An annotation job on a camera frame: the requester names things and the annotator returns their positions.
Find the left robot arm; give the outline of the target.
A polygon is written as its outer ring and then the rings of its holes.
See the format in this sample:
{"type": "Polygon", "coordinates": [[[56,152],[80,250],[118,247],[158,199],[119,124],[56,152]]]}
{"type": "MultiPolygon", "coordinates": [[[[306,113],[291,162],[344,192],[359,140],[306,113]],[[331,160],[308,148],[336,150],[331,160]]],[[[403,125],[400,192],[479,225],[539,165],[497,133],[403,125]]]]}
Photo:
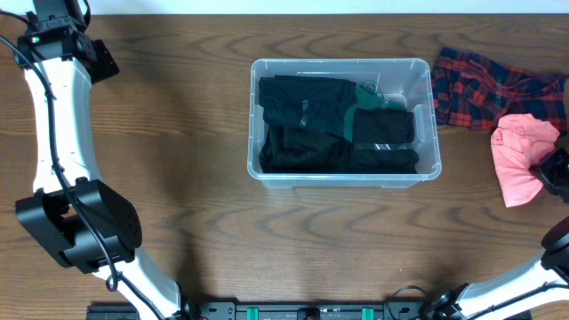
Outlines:
{"type": "Polygon", "coordinates": [[[33,193],[15,204],[24,229],[64,268],[101,279],[140,319],[187,319],[180,286],[142,249],[134,206],[105,184],[90,121],[92,87],[119,69],[86,35],[90,6],[35,0],[13,46],[32,93],[37,137],[33,193]]]}

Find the small black garment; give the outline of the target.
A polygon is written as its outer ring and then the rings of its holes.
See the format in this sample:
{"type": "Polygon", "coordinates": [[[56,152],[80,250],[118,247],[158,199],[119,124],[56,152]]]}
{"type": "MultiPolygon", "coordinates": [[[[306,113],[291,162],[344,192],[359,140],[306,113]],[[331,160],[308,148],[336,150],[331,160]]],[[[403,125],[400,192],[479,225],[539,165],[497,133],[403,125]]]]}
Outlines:
{"type": "Polygon", "coordinates": [[[356,84],[345,79],[273,76],[259,80],[259,103],[269,125],[341,136],[345,114],[356,101],[356,84]]]}

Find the dark green garment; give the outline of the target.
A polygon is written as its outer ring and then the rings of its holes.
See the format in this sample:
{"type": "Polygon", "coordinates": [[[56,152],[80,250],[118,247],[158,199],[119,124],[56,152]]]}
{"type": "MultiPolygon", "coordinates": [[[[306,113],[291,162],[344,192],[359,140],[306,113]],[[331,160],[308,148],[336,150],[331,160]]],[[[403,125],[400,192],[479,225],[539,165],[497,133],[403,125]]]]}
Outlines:
{"type": "Polygon", "coordinates": [[[357,96],[356,102],[349,106],[344,115],[343,137],[348,142],[351,142],[353,139],[355,113],[357,110],[390,109],[405,111],[403,103],[387,99],[382,93],[377,95],[376,91],[373,91],[370,87],[359,84],[356,86],[355,94],[357,96]]]}

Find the large black garment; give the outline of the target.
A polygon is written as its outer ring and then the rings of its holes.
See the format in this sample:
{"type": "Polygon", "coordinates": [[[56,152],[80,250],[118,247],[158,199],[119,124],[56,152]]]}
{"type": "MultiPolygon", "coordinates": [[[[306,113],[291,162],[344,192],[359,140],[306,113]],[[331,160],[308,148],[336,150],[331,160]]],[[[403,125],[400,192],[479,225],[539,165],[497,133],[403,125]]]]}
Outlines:
{"type": "Polygon", "coordinates": [[[326,132],[271,125],[259,154],[264,173],[354,173],[350,145],[326,132]]]}

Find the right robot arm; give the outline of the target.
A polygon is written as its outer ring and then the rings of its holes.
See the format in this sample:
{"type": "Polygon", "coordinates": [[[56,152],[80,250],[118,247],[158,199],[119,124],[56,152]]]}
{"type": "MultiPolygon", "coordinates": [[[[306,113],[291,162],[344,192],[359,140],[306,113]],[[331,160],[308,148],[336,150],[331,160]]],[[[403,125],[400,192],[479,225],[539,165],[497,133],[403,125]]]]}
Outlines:
{"type": "Polygon", "coordinates": [[[507,319],[568,299],[568,219],[541,240],[541,253],[494,279],[464,284],[421,309],[421,319],[507,319]]]}

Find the pink garment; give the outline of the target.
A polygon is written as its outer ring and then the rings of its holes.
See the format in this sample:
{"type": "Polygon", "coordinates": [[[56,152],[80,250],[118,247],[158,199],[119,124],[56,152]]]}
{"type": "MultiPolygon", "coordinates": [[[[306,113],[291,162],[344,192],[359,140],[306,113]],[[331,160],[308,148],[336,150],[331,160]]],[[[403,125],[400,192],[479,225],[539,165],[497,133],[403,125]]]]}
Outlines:
{"type": "Polygon", "coordinates": [[[491,135],[494,169],[507,208],[527,204],[542,190],[543,183],[530,172],[552,152],[560,132],[549,121],[531,114],[502,117],[491,135]]]}

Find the red plaid flannel shirt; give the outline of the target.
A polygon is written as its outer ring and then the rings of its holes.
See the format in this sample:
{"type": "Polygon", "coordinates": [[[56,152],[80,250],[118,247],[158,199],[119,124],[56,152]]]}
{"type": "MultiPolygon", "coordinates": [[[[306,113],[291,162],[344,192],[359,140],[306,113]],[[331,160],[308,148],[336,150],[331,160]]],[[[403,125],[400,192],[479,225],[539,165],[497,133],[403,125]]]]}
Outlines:
{"type": "Polygon", "coordinates": [[[441,49],[431,72],[439,125],[486,131],[509,114],[530,114],[567,133],[568,75],[515,68],[481,54],[441,49]]]}

